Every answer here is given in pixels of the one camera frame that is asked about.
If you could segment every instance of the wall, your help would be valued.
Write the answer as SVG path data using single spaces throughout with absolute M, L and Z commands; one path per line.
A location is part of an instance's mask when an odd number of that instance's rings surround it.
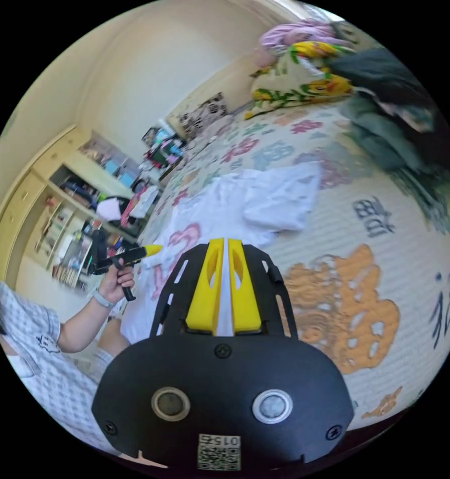
M 267 27 L 228 0 L 160 0 L 107 52 L 78 122 L 140 161 L 141 137 L 188 93 L 250 52 Z
M 70 319 L 86 304 L 86 295 L 76 294 L 53 281 L 49 271 L 27 256 L 21 260 L 15 290 L 30 301 L 53 309 L 61 322 Z
M 88 78 L 100 55 L 140 10 L 101 25 L 69 47 L 23 96 L 14 121 L 0 138 L 0 204 L 7 190 L 47 142 L 75 122 Z

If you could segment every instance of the picture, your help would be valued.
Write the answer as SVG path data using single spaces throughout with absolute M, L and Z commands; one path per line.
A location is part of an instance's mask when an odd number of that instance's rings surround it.
M 152 126 L 143 136 L 141 141 L 150 149 L 155 149 L 161 144 L 162 141 L 170 138 L 171 135 L 168 131 L 160 126 Z
M 150 128 L 144 135 L 141 141 L 148 147 L 152 148 L 153 145 L 155 144 L 155 138 L 157 136 L 157 133 L 159 131 L 158 127 L 152 127 Z

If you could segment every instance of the chinese character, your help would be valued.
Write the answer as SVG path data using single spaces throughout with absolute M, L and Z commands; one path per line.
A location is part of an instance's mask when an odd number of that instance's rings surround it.
M 386 211 L 380 200 L 373 196 L 371 200 L 353 202 L 353 209 L 360 220 L 364 220 L 368 237 L 375 238 L 385 233 L 394 233 L 395 227 L 390 224 L 391 213 Z
M 441 273 L 438 273 L 436 275 L 436 282 L 440 282 L 441 280 L 442 280 L 442 275 Z M 450 273 L 448 275 L 448 283 L 450 285 Z M 436 326 L 435 326 L 435 329 L 433 330 L 433 338 L 435 339 L 435 344 L 433 346 L 433 349 L 436 349 L 438 342 L 440 340 L 441 327 L 443 323 L 444 299 L 445 299 L 445 296 L 443 294 L 443 291 L 440 291 L 435 309 L 430 319 L 430 323 L 433 322 L 433 320 L 436 320 Z M 446 314 L 445 314 L 445 327 L 444 327 L 443 336 L 446 336 L 446 333 L 448 332 L 448 328 L 450 328 L 450 289 L 448 293 L 448 306 L 447 306 Z

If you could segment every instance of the hand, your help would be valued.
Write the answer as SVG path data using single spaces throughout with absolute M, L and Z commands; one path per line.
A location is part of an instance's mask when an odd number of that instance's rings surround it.
M 125 297 L 123 287 L 133 288 L 135 281 L 133 280 L 133 268 L 127 266 L 121 271 L 117 270 L 115 266 L 111 266 L 108 273 L 102 279 L 98 292 L 110 303 L 118 303 Z

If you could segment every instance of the white shirt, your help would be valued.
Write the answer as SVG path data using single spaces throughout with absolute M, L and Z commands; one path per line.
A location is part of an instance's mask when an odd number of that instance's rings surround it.
M 106 221 L 121 219 L 120 205 L 116 198 L 100 201 L 96 207 L 96 214 Z
M 57 346 L 57 314 L 38 306 L 0 283 L 0 323 L 5 341 L 18 356 L 8 356 L 25 387 L 63 428 L 77 439 L 118 455 L 91 413 L 98 381 L 111 356 L 95 355 L 94 371 L 87 376 Z

